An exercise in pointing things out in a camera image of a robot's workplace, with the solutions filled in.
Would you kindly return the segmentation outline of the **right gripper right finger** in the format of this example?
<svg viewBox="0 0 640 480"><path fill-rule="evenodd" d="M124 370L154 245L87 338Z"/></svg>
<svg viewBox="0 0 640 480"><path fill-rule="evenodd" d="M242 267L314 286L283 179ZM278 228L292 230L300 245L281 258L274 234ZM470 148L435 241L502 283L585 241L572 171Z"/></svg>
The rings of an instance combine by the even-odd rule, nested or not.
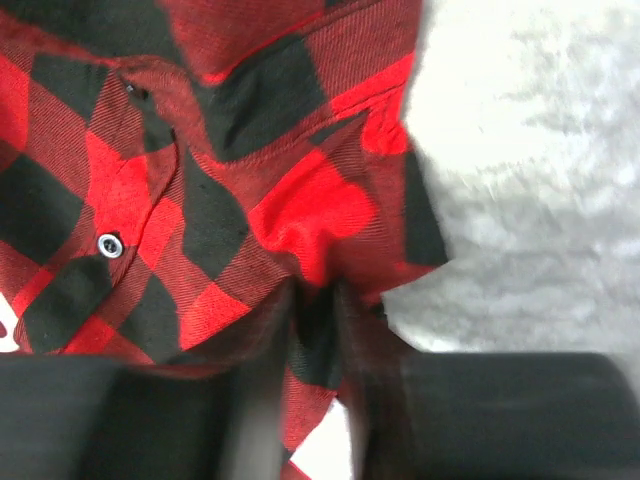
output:
<svg viewBox="0 0 640 480"><path fill-rule="evenodd" d="M639 397L607 356L432 353L339 283L334 312L359 479L635 479Z"/></svg>

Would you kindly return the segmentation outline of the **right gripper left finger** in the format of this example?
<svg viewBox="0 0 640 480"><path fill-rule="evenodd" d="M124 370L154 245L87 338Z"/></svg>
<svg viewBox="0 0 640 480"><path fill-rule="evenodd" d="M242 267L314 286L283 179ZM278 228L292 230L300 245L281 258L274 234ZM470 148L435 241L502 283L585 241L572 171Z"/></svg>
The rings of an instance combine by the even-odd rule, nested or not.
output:
<svg viewBox="0 0 640 480"><path fill-rule="evenodd" d="M1 359L5 479L276 479L294 289L162 365Z"/></svg>

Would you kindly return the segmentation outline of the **red black plaid shirt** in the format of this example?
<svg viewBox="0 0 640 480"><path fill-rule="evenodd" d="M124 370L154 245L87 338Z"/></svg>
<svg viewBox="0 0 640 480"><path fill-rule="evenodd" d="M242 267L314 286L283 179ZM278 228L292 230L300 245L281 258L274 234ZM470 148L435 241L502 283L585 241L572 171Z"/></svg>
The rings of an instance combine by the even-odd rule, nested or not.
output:
<svg viewBox="0 0 640 480"><path fill-rule="evenodd" d="M244 360L294 309L281 477L373 315L447 260L401 121L419 1L5 1L1 291L21 354Z"/></svg>

